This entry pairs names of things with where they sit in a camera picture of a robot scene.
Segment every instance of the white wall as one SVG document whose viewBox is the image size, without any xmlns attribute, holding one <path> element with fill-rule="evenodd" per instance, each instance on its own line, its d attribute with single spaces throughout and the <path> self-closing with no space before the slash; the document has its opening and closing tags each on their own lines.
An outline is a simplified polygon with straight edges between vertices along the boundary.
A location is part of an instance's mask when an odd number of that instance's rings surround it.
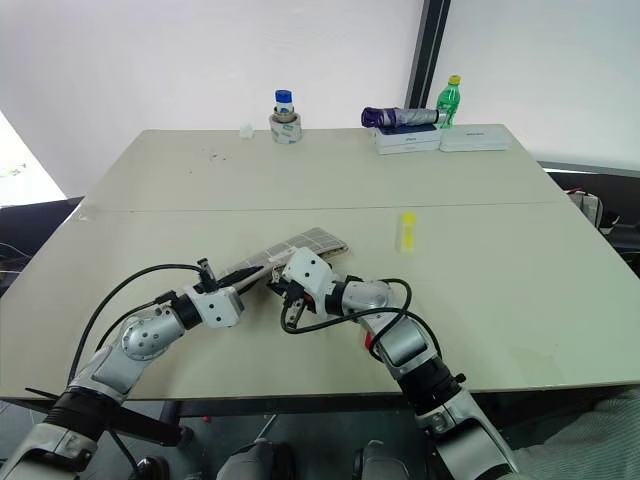
<svg viewBox="0 0 640 480">
<path fill-rule="evenodd" d="M 144 129 L 303 128 L 402 105 L 421 0 L 4 0 L 0 110 L 67 195 Z"/>
<path fill-rule="evenodd" d="M 640 1 L 453 0 L 429 105 L 504 123 L 539 161 L 640 170 Z"/>
</svg>

